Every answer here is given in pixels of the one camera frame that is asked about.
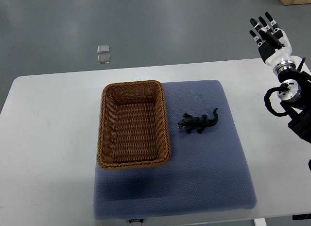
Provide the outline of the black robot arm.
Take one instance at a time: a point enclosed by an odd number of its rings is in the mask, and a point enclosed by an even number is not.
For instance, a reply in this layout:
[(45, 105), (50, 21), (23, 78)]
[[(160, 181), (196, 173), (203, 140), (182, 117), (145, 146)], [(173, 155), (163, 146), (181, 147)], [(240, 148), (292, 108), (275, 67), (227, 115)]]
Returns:
[[(296, 67), (292, 61), (283, 61), (277, 68), (280, 86), (269, 89), (264, 96), (267, 110), (276, 117), (289, 117), (287, 126), (297, 137), (311, 142), (311, 75), (302, 70), (305, 58)], [(283, 112), (274, 110), (271, 95), (280, 99)]]

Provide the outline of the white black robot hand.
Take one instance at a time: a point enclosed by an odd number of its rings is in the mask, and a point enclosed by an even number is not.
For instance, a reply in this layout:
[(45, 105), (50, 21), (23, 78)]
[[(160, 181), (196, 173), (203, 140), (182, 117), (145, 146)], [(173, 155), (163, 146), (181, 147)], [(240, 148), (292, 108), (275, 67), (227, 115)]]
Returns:
[(265, 18), (251, 18), (250, 23), (253, 30), (249, 33), (256, 42), (265, 64), (274, 68), (283, 62), (294, 63), (292, 47), (285, 31), (268, 12), (265, 13)]

